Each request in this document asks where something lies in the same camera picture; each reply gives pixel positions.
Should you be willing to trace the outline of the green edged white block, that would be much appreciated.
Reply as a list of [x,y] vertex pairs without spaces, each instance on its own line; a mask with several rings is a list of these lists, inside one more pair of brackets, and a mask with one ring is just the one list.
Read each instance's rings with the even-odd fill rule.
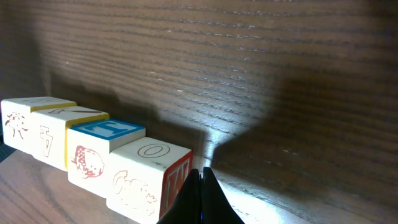
[[31,154],[31,112],[76,105],[77,103],[74,101],[51,96],[2,100],[1,118],[4,143],[14,149]]

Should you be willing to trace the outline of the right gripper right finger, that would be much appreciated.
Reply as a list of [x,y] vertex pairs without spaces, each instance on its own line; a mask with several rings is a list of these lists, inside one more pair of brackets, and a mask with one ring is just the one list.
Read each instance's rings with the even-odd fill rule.
[[201,209],[202,224],[244,224],[229,204],[210,167],[203,168]]

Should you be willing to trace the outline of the teal edged white block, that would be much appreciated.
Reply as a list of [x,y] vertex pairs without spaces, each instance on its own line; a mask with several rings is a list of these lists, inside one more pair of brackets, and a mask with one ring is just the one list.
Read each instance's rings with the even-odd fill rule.
[[106,205],[138,223],[157,223],[192,169],[193,151],[144,137],[109,155]]

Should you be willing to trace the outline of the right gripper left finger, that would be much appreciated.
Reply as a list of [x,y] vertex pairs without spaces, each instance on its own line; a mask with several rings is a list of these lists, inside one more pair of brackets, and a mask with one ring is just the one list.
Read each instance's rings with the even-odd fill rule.
[[170,210],[157,224],[200,224],[201,223],[201,176],[192,169]]

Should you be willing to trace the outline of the white block brown picture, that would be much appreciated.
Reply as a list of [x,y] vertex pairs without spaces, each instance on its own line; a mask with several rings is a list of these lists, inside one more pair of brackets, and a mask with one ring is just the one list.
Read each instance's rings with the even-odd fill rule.
[[146,136],[146,129],[116,119],[74,125],[67,130],[69,182],[105,198],[110,152]]

